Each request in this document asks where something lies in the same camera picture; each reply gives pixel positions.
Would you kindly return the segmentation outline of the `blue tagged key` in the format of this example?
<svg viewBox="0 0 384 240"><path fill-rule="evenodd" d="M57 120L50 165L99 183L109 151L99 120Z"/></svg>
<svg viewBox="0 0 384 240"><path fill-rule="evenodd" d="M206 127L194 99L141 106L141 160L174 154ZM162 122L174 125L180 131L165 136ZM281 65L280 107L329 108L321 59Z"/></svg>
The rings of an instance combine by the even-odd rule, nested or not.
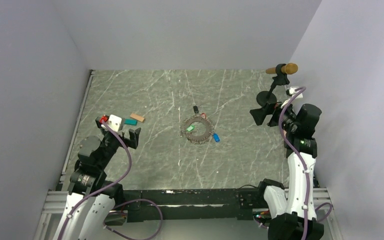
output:
<svg viewBox="0 0 384 240"><path fill-rule="evenodd" d="M219 143L219 142L220 142L220 138L219 138L219 136L218 136L216 133L213 133L213 134L212 134L212 137L213 137L213 139L214 139L214 141L215 141L216 143Z"/></svg>

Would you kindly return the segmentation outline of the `green tagged key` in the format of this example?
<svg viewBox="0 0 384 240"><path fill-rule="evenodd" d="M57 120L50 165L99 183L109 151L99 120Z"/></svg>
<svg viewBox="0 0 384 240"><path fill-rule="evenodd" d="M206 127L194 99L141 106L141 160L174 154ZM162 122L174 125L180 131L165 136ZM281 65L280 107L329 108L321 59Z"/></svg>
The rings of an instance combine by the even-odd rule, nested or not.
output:
<svg viewBox="0 0 384 240"><path fill-rule="evenodd" d="M187 128L186 128L186 131L187 132L191 132L195 129L195 126L194 125L189 125Z"/></svg>

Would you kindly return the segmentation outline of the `round metal keyring disc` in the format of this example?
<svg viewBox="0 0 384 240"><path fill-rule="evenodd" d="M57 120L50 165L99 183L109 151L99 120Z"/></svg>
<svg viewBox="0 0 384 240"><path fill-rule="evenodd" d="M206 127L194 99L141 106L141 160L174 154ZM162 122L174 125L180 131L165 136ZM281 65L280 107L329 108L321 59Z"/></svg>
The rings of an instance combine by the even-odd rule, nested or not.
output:
<svg viewBox="0 0 384 240"><path fill-rule="evenodd" d="M187 132L186 128L190 125L194 125L195 128L193 131ZM202 118L201 114L194 114L180 122L180 135L192 144L204 144L212 138L214 133L215 128L212 121Z"/></svg>

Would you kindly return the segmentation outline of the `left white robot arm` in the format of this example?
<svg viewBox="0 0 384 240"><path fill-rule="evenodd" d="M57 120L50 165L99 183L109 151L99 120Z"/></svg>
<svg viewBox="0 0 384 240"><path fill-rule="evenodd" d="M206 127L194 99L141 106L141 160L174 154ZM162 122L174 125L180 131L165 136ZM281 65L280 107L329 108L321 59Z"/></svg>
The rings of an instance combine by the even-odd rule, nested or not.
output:
<svg viewBox="0 0 384 240"><path fill-rule="evenodd" d="M129 149L139 145L141 128L122 131L125 118L103 115L95 119L102 137L85 137L79 146L74 171L69 178L63 215L53 239L90 240L111 210L119 209L125 200L120 183L132 168ZM114 182L108 181L105 169L117 150L125 150L128 167Z"/></svg>

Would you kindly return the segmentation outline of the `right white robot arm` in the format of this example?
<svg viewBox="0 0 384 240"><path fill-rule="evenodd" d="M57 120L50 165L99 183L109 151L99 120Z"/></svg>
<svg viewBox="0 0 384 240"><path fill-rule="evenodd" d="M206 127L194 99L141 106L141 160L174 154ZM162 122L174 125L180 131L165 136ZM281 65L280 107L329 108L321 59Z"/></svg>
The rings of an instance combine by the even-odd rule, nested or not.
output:
<svg viewBox="0 0 384 240"><path fill-rule="evenodd" d="M318 151L313 135L322 110L306 103L295 113L292 106L271 103L249 112L258 126L270 115L267 125L280 128L286 148L288 188L280 182L264 179L255 195L256 203L270 212L268 239L320 240L325 230L317 220L314 206L314 169Z"/></svg>

